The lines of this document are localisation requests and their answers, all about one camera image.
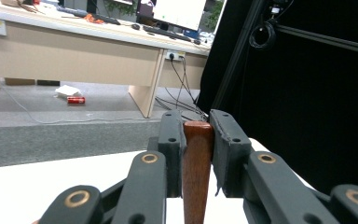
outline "wooden object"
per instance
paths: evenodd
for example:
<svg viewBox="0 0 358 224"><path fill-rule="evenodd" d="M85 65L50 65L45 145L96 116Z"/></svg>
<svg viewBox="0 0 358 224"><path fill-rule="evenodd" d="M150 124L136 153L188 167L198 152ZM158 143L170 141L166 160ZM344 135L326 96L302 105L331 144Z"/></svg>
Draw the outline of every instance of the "wooden object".
<svg viewBox="0 0 358 224"><path fill-rule="evenodd" d="M182 168L185 224L202 224L213 155L213 127L203 121L187 121L184 129L187 141Z"/></svg>

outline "red cylindrical object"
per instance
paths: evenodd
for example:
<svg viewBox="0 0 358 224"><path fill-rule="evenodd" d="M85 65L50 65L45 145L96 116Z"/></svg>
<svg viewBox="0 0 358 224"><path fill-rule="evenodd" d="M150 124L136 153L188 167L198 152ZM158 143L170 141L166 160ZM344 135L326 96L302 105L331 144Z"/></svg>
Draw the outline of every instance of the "red cylindrical object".
<svg viewBox="0 0 358 224"><path fill-rule="evenodd" d="M85 104L86 98L83 96L68 96L66 97L68 104Z"/></svg>

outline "white cable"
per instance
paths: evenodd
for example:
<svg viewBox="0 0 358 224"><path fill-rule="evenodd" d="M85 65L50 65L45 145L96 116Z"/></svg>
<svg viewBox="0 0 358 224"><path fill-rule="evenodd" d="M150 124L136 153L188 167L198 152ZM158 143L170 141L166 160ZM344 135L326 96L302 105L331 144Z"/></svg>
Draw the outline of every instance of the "white cable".
<svg viewBox="0 0 358 224"><path fill-rule="evenodd" d="M57 123L84 123L84 122L92 122L92 121L109 121L109 122L115 122L115 121L121 121L121 120L141 120L141 121L154 121L154 120L161 120L161 119L134 119L134 118L124 118L124 119L82 119L82 120L64 120L64 119L60 119L60 120L56 120L56 121L51 121L51 122L46 122L46 121L41 121L38 119L35 119L30 111L23 106L22 104L20 104L16 98L9 92L9 90L7 89L6 86L4 86L1 81L0 81L0 88L2 88L2 90L5 91L5 93L19 106L21 107L26 113L27 115L30 117L31 120L40 123L40 124L57 124Z"/></svg>

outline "power outlet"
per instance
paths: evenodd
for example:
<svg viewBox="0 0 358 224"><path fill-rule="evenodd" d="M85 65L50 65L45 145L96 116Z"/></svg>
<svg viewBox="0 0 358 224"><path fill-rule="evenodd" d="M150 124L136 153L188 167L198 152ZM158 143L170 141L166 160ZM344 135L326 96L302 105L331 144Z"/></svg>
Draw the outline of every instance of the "power outlet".
<svg viewBox="0 0 358 224"><path fill-rule="evenodd" d="M179 57L184 57L184 58L185 58L186 53L183 52L183 51L168 49L168 50L167 50L167 54L165 55L165 58L170 60L170 59L171 59L171 55L173 55L173 59L174 59L175 61L182 61L182 59L179 58Z"/></svg>

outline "wooden desk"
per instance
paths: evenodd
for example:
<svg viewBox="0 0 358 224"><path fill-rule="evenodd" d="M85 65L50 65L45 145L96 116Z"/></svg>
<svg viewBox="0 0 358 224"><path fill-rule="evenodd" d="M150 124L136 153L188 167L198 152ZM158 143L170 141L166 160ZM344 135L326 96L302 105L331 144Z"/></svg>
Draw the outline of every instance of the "wooden desk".
<svg viewBox="0 0 358 224"><path fill-rule="evenodd" d="M167 36L149 35L122 25L68 19L52 8L31 13L0 3L0 77L130 85L129 93L146 118L151 116L157 87L179 88L165 59L167 49L186 52L190 89L200 88L209 49ZM181 75L181 62L175 62Z"/></svg>

